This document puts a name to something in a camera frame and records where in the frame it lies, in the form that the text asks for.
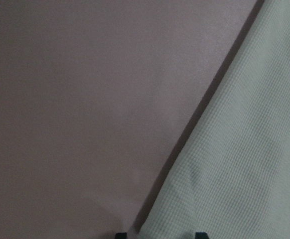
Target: cloth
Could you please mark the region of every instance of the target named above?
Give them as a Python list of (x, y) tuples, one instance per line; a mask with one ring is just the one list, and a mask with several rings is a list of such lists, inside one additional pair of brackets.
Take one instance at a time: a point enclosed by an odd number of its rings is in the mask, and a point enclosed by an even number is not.
[(139, 239), (290, 239), (290, 0), (265, 1)]

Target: black plastic piece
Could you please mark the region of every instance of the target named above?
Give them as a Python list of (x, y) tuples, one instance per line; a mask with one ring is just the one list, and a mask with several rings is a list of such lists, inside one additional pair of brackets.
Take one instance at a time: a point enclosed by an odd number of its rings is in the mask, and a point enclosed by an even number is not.
[(127, 233), (116, 233), (115, 239), (127, 239)]
[(207, 233), (196, 233), (195, 239), (209, 239)]

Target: waffle knit fabric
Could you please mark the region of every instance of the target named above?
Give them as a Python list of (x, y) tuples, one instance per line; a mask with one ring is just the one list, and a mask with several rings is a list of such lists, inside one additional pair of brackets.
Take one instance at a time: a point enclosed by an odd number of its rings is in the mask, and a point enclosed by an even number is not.
[(139, 239), (290, 239), (290, 0), (265, 1)]

